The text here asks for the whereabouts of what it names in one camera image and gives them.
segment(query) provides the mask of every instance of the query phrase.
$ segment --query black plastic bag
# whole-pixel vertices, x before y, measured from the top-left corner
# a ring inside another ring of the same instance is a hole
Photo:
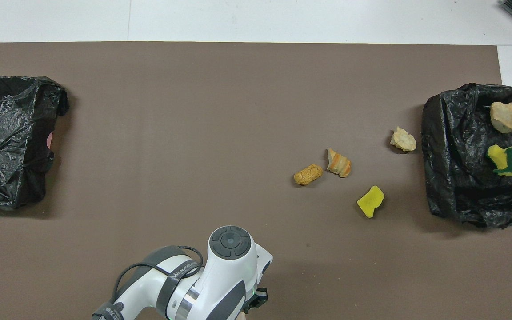
[[[47,137],[67,110],[65,89],[55,81],[0,76],[0,208],[43,199],[54,159]]]
[[[428,99],[422,116],[426,193],[433,215],[480,228],[512,225],[512,176],[498,176],[486,156],[512,133],[491,124],[490,105],[512,102],[512,87],[467,84]]]

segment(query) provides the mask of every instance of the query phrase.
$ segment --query food scrap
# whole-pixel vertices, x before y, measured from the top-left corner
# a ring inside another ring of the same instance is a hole
[[[327,149],[327,158],[329,164],[327,170],[334,174],[339,174],[341,178],[345,178],[351,173],[351,161],[342,156],[339,152],[333,151],[332,148]]]
[[[322,174],[323,169],[316,164],[312,164],[300,172],[296,172],[296,174],[293,175],[293,179],[297,184],[307,186],[311,181],[319,178]]]
[[[501,133],[512,132],[512,103],[492,103],[491,124]]]
[[[512,176],[512,146],[501,148],[494,144],[489,147],[487,156],[497,166],[497,169],[493,172],[500,176]]]
[[[367,217],[374,215],[374,209],[378,208],[384,199],[384,193],[377,186],[372,186],[370,190],[361,199],[357,200],[357,204]]]
[[[414,139],[414,136],[412,136],[412,134],[408,134],[406,130],[399,126],[394,130],[394,134],[392,134],[392,137],[390,138],[390,144],[406,152],[416,149],[416,140]]]

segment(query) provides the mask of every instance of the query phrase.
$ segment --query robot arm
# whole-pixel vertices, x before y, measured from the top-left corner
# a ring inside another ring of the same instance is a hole
[[[92,320],[134,320],[148,307],[165,319],[234,320],[268,300],[266,289],[256,288],[271,262],[247,231],[221,227],[209,237],[206,267],[179,247],[158,249],[142,262],[157,268],[138,267]]]

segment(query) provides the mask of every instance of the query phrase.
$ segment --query brown table surface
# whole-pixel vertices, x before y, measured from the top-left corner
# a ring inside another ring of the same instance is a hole
[[[420,141],[429,97],[500,83],[495,47],[6,43],[0,75],[48,76],[72,106],[46,198],[0,211],[0,319],[89,319],[123,268],[206,253],[228,224],[274,255],[250,320],[512,318],[512,227],[430,215],[420,149],[388,143],[396,126]],[[326,148],[350,176],[297,186]]]

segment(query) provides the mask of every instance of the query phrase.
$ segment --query white floor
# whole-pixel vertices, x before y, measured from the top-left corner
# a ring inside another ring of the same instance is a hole
[[[492,44],[512,85],[496,0],[0,0],[0,42],[127,40]]]

